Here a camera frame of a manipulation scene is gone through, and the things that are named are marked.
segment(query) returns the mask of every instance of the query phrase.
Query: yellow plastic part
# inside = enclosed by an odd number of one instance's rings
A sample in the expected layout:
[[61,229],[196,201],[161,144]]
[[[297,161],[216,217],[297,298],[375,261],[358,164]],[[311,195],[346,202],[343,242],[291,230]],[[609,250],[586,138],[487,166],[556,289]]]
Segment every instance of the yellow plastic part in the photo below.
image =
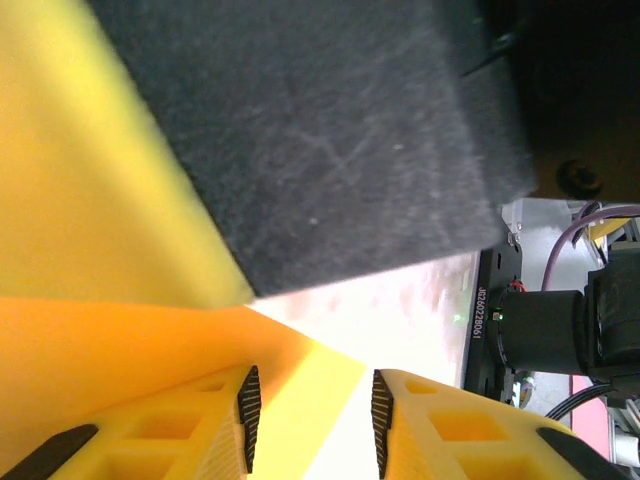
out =
[[592,227],[589,227],[589,240],[595,242],[596,240],[615,232],[617,229],[622,228],[630,219],[628,218],[610,218],[602,223],[598,223]]
[[263,408],[251,478],[299,480],[365,372],[248,308],[0,299],[0,351],[0,474],[94,412],[257,365]]
[[0,1],[0,85],[0,294],[250,300],[84,2]]
[[117,406],[86,423],[98,433],[51,480],[247,478],[239,367]]
[[557,422],[397,370],[386,480],[579,480],[536,433]]

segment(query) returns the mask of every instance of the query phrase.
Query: black rubber grip pad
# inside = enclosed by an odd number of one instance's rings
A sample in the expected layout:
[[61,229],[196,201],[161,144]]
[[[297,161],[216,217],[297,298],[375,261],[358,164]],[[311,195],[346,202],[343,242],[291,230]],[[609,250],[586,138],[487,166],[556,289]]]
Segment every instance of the black rubber grip pad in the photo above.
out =
[[0,480],[46,480],[98,433],[95,425],[80,425],[54,435]]

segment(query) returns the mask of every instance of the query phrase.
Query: white surface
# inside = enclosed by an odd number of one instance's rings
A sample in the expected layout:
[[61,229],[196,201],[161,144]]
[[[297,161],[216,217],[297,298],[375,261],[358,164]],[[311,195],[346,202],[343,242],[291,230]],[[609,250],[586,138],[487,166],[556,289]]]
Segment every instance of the white surface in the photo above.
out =
[[259,300],[252,308],[369,369],[305,480],[377,480],[373,369],[397,368],[459,386],[478,255],[459,255]]
[[616,462],[627,467],[640,467],[638,438],[617,432],[615,436]]
[[477,258],[445,258],[259,300],[252,308],[371,368],[458,386]]

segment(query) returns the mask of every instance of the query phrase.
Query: purple cable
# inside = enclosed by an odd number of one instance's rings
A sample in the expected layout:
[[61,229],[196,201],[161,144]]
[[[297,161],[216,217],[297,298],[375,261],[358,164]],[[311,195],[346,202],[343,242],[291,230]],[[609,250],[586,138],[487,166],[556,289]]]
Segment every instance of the purple cable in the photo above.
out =
[[582,227],[586,227],[592,222],[597,222],[599,220],[604,220],[605,218],[610,217],[637,217],[640,216],[640,206],[639,205],[629,205],[625,207],[614,207],[608,208],[606,210],[600,210],[599,212],[592,213],[591,215],[587,215],[584,218],[578,218],[575,222],[571,224],[569,228],[567,228],[558,241],[551,249],[551,254],[549,255],[549,261],[547,262],[547,268],[544,271],[544,277],[542,278],[542,287],[540,290],[543,292],[549,288],[549,281],[551,280],[551,272],[553,271],[553,267],[558,261],[558,257],[560,256],[560,251],[562,247],[567,243],[574,233],[580,230]]

